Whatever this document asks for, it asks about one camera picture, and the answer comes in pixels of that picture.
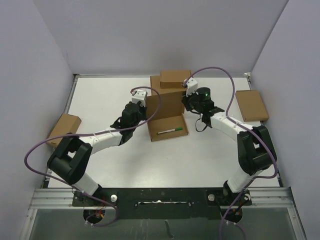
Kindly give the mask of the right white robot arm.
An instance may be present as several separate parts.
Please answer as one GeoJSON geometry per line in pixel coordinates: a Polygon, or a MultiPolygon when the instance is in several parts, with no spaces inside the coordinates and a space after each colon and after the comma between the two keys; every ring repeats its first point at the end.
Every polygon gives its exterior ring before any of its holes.
{"type": "Polygon", "coordinates": [[[231,137],[237,144],[239,167],[224,183],[222,198],[232,205],[241,197],[240,192],[270,166],[277,172],[275,149],[266,127],[244,124],[227,116],[211,99],[208,87],[187,87],[182,103],[188,112],[199,115],[206,128],[216,129],[231,137]]]}

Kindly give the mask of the green white marker pen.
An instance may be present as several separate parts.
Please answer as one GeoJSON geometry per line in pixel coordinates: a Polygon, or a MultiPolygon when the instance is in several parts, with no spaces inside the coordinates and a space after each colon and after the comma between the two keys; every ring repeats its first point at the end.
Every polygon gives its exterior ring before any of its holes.
{"type": "Polygon", "coordinates": [[[157,135],[166,134],[166,133],[172,133],[172,132],[181,131],[181,130],[183,130],[182,127],[177,127],[177,128],[173,128],[173,129],[159,131],[159,132],[157,132],[157,135]]]}

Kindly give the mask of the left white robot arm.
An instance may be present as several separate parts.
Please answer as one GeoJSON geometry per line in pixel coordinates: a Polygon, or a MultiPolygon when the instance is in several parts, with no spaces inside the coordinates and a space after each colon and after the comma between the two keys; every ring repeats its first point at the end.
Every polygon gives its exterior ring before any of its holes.
{"type": "Polygon", "coordinates": [[[134,127],[146,119],[146,104],[141,100],[136,103],[131,101],[110,126],[112,130],[119,130],[118,132],[108,131],[87,137],[63,137],[48,159],[47,166],[69,185],[83,191],[84,200],[95,206],[102,199],[102,187],[86,173],[90,156],[106,148],[125,144],[132,138],[134,127]]]}

